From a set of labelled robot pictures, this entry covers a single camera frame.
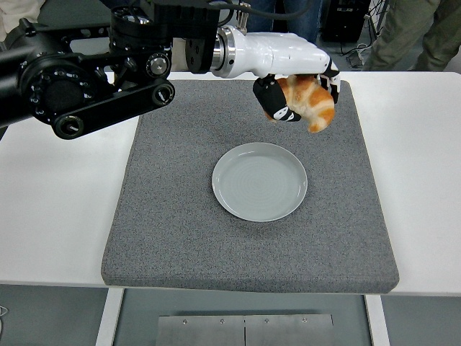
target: pants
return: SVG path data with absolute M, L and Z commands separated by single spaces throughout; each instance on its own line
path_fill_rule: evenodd
M 322 0 L 283 0 L 283 4 L 285 11 L 292 13 L 302 9 L 306 1 L 310 1 L 309 10 L 302 16 L 288 21 L 288 31 L 305 38 L 309 42 L 315 43 L 318 34 Z M 252 8 L 259 11 L 269 13 L 274 13 L 275 11 L 276 0 L 252 0 L 249 2 Z M 272 25 L 272 19 L 250 14 L 246 28 L 249 32 L 270 32 L 272 31 Z
M 19 25 L 21 18 L 36 22 L 45 0 L 0 0 L 0 41 Z
M 443 71 L 461 45 L 460 0 L 391 0 L 384 27 L 363 71 L 392 71 L 423 38 L 423 52 L 412 71 Z

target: black equipment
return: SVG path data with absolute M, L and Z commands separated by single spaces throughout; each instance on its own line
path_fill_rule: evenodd
M 325 41 L 356 42 L 371 0 L 331 0 L 322 38 Z
M 0 128 L 33 116 L 73 139 L 168 105 L 173 37 L 188 39 L 189 70 L 208 72 L 220 13 L 204 0 L 176 2 L 118 7 L 110 24 L 83 27 L 21 19 L 0 43 Z M 72 52 L 72 40 L 95 37 L 110 37 L 108 53 Z M 106 66 L 117 76 L 114 84 Z

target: ceramic plate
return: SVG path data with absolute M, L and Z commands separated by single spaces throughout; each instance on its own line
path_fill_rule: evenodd
M 219 203 L 248 221 L 273 221 L 289 215 L 308 188 L 295 155 L 270 143 L 237 146 L 221 157 L 212 175 Z

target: croissant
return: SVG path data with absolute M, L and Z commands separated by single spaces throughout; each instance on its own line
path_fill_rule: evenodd
M 282 88 L 287 106 L 308 122 L 308 131 L 324 130 L 334 118 L 334 101 L 315 76 L 291 75 L 277 80 Z M 271 121 L 276 121 L 268 114 Z

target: table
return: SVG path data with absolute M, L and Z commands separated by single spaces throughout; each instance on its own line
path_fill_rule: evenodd
M 461 76 L 342 76 L 400 272 L 390 294 L 461 296 Z M 74 141 L 35 119 L 10 126 L 0 142 L 0 283 L 104 286 L 101 258 L 136 125 Z

